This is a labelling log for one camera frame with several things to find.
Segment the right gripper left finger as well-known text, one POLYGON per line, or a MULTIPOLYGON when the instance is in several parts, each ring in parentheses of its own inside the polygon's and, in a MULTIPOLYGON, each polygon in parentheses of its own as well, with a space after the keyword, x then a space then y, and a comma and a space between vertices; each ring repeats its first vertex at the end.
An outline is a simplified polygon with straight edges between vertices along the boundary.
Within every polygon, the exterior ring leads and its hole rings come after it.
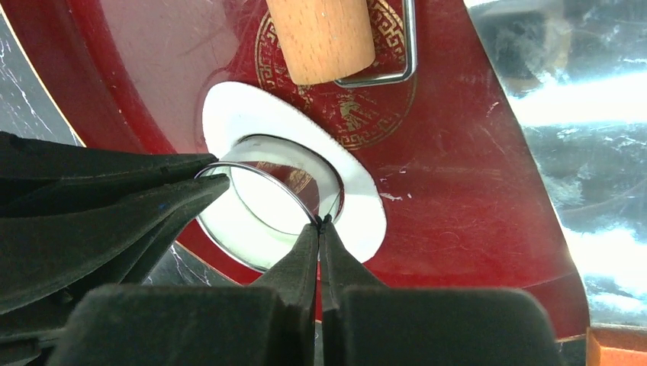
POLYGON ((51 365, 311 365, 318 228, 247 286, 105 285, 72 312, 51 365))

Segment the white dough piece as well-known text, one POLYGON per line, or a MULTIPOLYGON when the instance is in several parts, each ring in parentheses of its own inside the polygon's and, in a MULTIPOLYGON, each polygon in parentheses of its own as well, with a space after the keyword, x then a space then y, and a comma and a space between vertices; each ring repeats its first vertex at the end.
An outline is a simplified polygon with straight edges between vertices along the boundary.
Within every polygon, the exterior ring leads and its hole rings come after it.
POLYGON ((267 135, 305 146, 326 159, 343 183, 343 206, 331 217, 346 250, 366 262, 387 229, 382 199, 367 169, 325 130, 289 103, 242 82, 222 82, 206 94, 202 124, 217 161, 246 136, 267 135))

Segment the metal ring cutter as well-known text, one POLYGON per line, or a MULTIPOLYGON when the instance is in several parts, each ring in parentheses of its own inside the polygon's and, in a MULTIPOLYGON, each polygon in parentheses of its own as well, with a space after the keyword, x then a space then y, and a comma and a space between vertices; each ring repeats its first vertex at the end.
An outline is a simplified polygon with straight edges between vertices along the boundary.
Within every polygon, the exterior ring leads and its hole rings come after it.
POLYGON ((343 183, 331 164, 275 136, 242 138, 197 174, 212 175, 229 186, 196 220, 219 249, 258 272, 286 256, 305 225, 343 206, 343 183))

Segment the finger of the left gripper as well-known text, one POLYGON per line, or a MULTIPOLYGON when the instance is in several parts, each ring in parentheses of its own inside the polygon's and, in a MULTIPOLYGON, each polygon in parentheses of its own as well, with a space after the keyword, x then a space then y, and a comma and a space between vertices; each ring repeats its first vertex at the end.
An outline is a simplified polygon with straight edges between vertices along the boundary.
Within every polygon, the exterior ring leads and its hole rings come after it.
POLYGON ((210 153, 147 155, 91 149, 1 132, 1 201, 48 197, 55 191, 115 189, 117 196, 193 178, 210 153))
POLYGON ((77 281, 142 281, 186 226, 230 187, 223 175, 163 185, 94 210, 1 220, 1 312, 77 281))

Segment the metal spatula wooden handle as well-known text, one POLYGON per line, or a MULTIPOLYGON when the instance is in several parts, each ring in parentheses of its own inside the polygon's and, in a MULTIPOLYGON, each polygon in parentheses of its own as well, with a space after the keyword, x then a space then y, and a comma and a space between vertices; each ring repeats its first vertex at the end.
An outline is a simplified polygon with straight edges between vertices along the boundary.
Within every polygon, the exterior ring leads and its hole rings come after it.
POLYGON ((587 299, 589 365, 646 363, 646 3, 467 1, 587 299))

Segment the wooden double-ended rolling pin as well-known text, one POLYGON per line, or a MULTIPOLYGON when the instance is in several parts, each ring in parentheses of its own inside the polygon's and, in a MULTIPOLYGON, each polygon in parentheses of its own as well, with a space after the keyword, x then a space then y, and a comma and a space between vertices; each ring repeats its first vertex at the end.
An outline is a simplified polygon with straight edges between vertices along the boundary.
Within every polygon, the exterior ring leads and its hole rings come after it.
POLYGON ((334 82, 342 88, 392 85, 410 79, 418 62, 416 8, 403 1, 405 67, 358 76, 375 61, 366 1, 267 1, 278 42, 296 85, 334 82))

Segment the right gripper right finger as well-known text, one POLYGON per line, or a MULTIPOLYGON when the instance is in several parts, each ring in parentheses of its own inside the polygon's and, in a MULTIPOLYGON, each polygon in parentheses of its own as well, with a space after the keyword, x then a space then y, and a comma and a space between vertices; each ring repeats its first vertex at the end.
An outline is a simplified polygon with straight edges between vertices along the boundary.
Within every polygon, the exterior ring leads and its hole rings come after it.
POLYGON ((506 288, 393 288, 320 225, 327 365, 561 365, 542 307, 506 288))

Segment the cut round dough wrapper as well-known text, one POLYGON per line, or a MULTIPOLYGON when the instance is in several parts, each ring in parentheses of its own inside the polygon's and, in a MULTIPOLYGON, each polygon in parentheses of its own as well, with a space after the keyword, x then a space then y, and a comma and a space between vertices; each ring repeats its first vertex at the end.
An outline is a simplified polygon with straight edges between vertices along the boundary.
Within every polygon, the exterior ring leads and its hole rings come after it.
POLYGON ((248 210, 270 229, 298 234, 311 215, 288 187, 268 172, 232 167, 234 190, 248 210))

